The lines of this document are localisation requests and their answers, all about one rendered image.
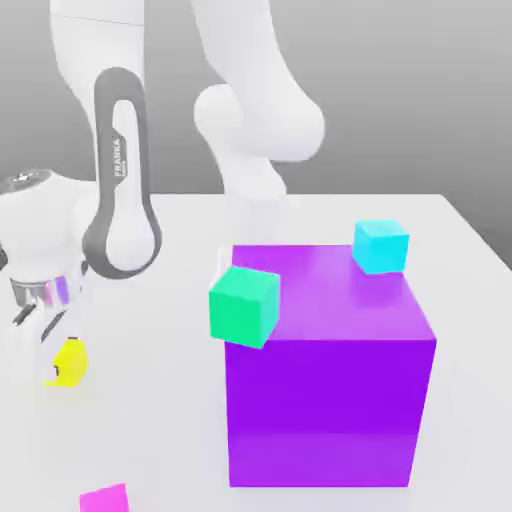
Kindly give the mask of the small magenta cube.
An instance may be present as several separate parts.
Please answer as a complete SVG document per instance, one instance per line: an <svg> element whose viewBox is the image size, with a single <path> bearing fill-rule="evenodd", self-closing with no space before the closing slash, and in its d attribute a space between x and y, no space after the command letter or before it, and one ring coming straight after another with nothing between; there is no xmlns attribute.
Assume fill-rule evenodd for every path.
<svg viewBox="0 0 512 512"><path fill-rule="evenodd" d="M130 512L124 483L82 494L79 506L80 512Z"/></svg>

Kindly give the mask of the small cyan cube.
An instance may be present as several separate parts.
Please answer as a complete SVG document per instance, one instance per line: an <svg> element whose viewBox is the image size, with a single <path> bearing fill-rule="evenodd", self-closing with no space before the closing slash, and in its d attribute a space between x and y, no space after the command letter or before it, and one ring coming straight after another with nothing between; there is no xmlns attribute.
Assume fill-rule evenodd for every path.
<svg viewBox="0 0 512 512"><path fill-rule="evenodd" d="M352 256L367 275L401 273L408 255L410 235L395 220L355 223Z"/></svg>

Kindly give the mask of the small yellow cube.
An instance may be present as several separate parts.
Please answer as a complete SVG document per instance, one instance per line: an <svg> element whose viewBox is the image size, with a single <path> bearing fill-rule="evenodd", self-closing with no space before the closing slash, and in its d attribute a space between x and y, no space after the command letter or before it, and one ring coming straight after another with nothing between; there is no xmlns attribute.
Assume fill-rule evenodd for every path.
<svg viewBox="0 0 512 512"><path fill-rule="evenodd" d="M46 386L75 387L84 377L88 359L84 342L69 337L53 359L56 372L54 380L46 380Z"/></svg>

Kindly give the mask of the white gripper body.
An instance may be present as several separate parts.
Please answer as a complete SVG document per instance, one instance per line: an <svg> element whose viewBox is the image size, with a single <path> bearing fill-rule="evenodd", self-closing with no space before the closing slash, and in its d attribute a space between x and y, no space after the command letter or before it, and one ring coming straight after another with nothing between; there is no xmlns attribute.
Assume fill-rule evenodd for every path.
<svg viewBox="0 0 512 512"><path fill-rule="evenodd" d="M54 358L69 338L82 336L82 318L77 305L66 309L38 305L26 320L31 355L40 381L55 381L59 371Z"/></svg>

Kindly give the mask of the large purple box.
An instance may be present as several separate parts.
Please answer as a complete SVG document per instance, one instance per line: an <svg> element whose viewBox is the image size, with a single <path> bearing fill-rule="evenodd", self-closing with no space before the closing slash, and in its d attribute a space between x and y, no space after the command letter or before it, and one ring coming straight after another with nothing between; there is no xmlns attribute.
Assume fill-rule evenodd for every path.
<svg viewBox="0 0 512 512"><path fill-rule="evenodd" d="M406 278L347 245L237 246L281 277L263 348L225 347L234 487L405 487L436 337Z"/></svg>

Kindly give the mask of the small green cube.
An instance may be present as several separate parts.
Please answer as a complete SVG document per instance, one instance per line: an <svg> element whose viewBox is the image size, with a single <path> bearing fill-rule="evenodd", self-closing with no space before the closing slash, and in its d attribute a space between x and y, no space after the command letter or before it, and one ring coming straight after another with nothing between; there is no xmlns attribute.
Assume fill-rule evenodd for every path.
<svg viewBox="0 0 512 512"><path fill-rule="evenodd" d="M278 274L230 266L208 293L210 335L261 349L277 325Z"/></svg>

